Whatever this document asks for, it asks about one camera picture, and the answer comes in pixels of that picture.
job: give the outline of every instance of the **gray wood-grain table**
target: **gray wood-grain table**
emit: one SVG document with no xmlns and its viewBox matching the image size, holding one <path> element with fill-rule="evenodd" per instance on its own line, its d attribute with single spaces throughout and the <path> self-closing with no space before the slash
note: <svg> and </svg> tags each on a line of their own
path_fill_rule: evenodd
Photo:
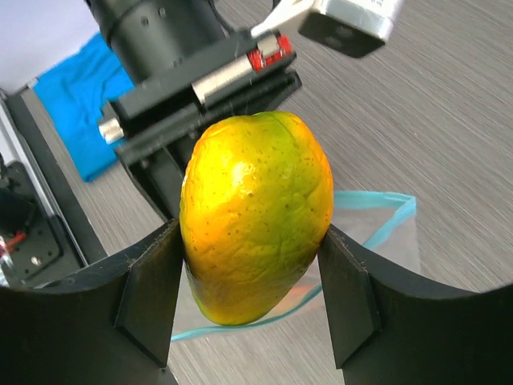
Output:
<svg viewBox="0 0 513 385">
<path fill-rule="evenodd" d="M 220 2 L 237 25 L 269 7 Z M 472 290 L 513 278 L 512 23 L 510 0 L 406 0 L 390 45 L 368 59 L 293 39 L 304 87 L 284 108 L 317 135 L 337 187 L 418 197 L 424 271 Z M 81 182 L 40 103 L 25 98 L 107 252 L 160 224 L 120 167 Z M 184 385 L 342 383 L 322 311 L 173 344 L 170 364 Z"/>
</svg>

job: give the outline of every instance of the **blue cloth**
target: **blue cloth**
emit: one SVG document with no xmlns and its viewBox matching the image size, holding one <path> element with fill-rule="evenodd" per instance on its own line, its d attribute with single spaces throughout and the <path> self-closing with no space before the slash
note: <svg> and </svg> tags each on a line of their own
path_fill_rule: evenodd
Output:
<svg viewBox="0 0 513 385">
<path fill-rule="evenodd" d="M 100 34 L 41 75 L 34 86 L 84 181 L 93 181 L 116 162 L 114 148 L 121 141 L 106 144 L 97 122 L 109 99 L 133 87 Z"/>
</svg>

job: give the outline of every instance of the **ripe mango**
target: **ripe mango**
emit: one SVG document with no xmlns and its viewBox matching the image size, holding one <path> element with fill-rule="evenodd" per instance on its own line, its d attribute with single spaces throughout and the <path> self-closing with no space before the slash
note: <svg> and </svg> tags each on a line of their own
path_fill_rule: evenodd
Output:
<svg viewBox="0 0 513 385">
<path fill-rule="evenodd" d="M 292 113 L 212 125 L 181 190 L 186 271 L 203 315 L 219 325 L 264 317 L 313 262 L 333 214 L 328 159 Z"/>
</svg>

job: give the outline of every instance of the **screw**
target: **screw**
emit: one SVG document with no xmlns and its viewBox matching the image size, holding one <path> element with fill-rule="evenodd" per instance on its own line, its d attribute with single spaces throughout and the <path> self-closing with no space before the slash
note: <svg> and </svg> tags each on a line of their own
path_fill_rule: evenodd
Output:
<svg viewBox="0 0 513 385">
<path fill-rule="evenodd" d="M 41 265 L 41 260 L 37 257 L 32 257 L 30 259 L 30 261 L 32 262 L 32 265 L 36 265 L 36 266 L 40 266 Z"/>
<path fill-rule="evenodd" d="M 141 167 L 142 167 L 143 169 L 147 169 L 147 168 L 149 168 L 149 167 L 150 167 L 150 165 L 151 165 L 151 162 L 150 162 L 150 160 L 149 160 L 149 159 L 142 159 L 142 160 L 141 160 Z"/>
</svg>

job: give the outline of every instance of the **clear plastic bag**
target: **clear plastic bag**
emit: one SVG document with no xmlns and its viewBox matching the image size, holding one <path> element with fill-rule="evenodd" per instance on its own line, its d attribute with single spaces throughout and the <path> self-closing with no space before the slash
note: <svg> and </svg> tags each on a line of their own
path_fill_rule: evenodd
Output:
<svg viewBox="0 0 513 385">
<path fill-rule="evenodd" d="M 334 195 L 332 224 L 402 267 L 421 273 L 418 256 L 417 214 L 414 197 L 395 192 L 340 191 Z M 315 259 L 285 298 L 257 322 L 243 326 L 217 326 L 200 312 L 192 297 L 185 271 L 180 280 L 172 342 L 207 334 L 252 329 L 325 307 L 319 265 Z"/>
</svg>

